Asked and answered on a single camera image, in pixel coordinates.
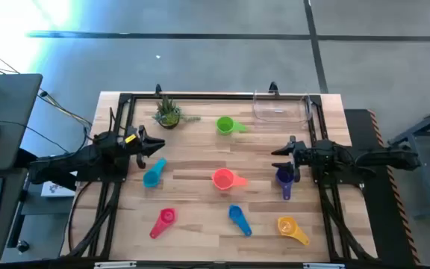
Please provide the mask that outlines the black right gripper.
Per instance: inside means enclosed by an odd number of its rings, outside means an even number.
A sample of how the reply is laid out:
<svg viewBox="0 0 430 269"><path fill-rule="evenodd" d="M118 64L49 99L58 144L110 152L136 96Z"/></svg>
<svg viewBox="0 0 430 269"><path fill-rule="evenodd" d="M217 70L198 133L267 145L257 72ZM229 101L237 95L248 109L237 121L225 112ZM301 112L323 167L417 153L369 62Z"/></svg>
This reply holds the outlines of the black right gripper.
<svg viewBox="0 0 430 269"><path fill-rule="evenodd" d="M300 166L313 166L315 164L323 163L325 157L323 154L329 154L329 141L328 140L317 140L312 147L306 147L304 141L297 141L294 135L291 136L289 141L281 149L277 149L271 152L272 155L289 155L293 157L293 163L291 161L283 163L271 163L273 167L280 170L284 170L287 173L292 173L294 176L294 182L299 182L301 179L301 173L299 171Z"/></svg>

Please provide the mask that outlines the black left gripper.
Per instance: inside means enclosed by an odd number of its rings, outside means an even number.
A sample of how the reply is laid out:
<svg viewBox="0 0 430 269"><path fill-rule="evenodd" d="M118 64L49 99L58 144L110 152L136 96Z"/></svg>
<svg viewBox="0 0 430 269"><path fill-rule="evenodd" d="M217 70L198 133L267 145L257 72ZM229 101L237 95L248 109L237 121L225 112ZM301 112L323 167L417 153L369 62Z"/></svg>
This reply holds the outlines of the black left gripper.
<svg viewBox="0 0 430 269"><path fill-rule="evenodd" d="M161 143L165 143L165 140L146 134L144 125L140 125L137 128L129 126L125 132L124 144L128 154L135 155L137 166L140 169L145 169L144 156L151 156L157 152L161 148Z"/></svg>

